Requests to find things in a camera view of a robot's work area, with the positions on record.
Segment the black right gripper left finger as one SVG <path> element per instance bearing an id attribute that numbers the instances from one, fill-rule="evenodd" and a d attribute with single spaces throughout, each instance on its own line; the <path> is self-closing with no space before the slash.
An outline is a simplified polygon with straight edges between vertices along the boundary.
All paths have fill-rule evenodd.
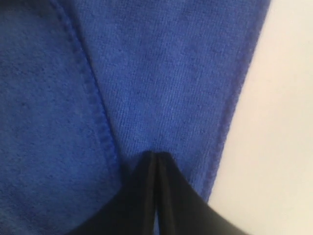
<path id="1" fill-rule="evenodd" d="M 129 181 L 100 211 L 69 235 L 152 235 L 157 160 L 144 152 Z"/>

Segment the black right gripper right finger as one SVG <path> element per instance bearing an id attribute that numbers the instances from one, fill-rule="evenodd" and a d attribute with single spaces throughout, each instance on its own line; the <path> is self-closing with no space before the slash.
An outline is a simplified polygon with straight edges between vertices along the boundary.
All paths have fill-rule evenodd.
<path id="1" fill-rule="evenodd" d="M 243 235 L 194 191 L 169 153 L 156 154 L 156 198 L 161 235 Z"/>

